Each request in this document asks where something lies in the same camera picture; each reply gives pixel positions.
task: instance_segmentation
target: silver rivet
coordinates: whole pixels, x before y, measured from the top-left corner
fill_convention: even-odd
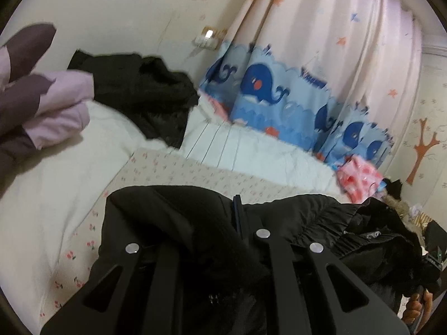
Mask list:
[[[136,243],[129,243],[126,246],[126,252],[129,254],[136,253],[139,251],[139,245]]]
[[[256,236],[258,236],[259,238],[263,238],[263,239],[269,238],[270,231],[268,229],[264,229],[264,228],[258,229],[256,231]]]
[[[318,242],[314,242],[311,243],[311,245],[309,246],[310,250],[314,253],[321,253],[324,249],[323,245],[318,243]]]

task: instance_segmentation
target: white comforter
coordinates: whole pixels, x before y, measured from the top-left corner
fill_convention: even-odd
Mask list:
[[[341,196],[332,170],[309,154],[246,127],[219,123],[205,102],[189,116],[179,154],[204,164]],[[61,250],[96,199],[147,141],[126,117],[95,102],[81,137],[27,161],[0,200],[0,286],[14,311],[38,334],[39,309]]]

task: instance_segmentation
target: curtain fold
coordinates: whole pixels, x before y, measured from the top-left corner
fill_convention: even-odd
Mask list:
[[[408,124],[421,42],[399,0],[247,0],[200,89],[334,168],[378,167]]]

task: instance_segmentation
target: person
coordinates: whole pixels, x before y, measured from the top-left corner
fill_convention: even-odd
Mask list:
[[[405,324],[412,324],[421,315],[421,310],[424,309],[424,314],[422,315],[421,322],[416,329],[416,333],[419,332],[427,323],[433,310],[433,294],[425,290],[423,296],[424,305],[419,302],[419,294],[413,294],[410,297],[410,300],[408,300],[406,310],[402,315],[402,321]]]

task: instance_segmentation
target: pink polka dot fabric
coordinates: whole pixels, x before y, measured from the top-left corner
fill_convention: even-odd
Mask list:
[[[383,180],[374,165],[356,155],[337,170],[336,176],[354,204],[361,204],[373,196]]]

